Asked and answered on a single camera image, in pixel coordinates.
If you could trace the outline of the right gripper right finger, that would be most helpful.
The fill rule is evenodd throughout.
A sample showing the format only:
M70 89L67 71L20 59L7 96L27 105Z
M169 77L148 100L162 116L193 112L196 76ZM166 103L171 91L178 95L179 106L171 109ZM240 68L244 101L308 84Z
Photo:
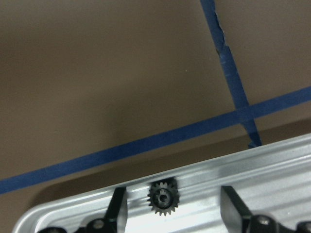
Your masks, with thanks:
M221 218L229 233L250 233L253 213L232 186L221 186Z

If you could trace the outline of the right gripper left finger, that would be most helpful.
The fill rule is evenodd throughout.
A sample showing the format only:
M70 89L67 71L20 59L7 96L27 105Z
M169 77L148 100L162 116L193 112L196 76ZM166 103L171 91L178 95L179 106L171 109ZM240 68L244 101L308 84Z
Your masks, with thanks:
M104 216L104 233L124 233L127 219L127 190L126 187L117 187Z

